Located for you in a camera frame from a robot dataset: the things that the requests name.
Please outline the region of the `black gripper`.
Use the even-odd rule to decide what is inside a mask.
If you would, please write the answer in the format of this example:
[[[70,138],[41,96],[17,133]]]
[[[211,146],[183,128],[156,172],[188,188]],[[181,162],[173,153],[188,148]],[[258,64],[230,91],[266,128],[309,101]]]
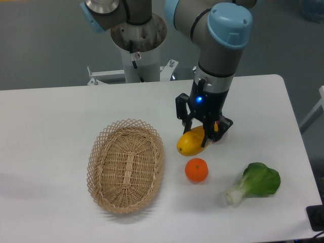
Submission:
[[[176,102],[177,118],[182,121],[183,134],[191,131],[192,121],[196,119],[204,126],[204,138],[201,147],[206,147],[216,138],[217,125],[215,124],[222,115],[222,108],[229,92],[233,76],[215,77],[206,73],[194,78],[190,94],[180,94]]]

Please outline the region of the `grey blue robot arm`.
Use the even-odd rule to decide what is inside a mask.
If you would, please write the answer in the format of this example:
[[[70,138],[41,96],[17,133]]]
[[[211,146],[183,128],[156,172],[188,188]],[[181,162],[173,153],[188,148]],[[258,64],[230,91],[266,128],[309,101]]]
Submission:
[[[199,50],[191,93],[176,98],[177,117],[186,132],[202,123],[201,146],[218,141],[232,126],[222,108],[242,52],[250,39],[255,1],[166,1],[164,17],[151,1],[83,1],[80,8],[96,32],[110,31],[123,57],[126,82],[158,81],[158,49],[166,23]]]

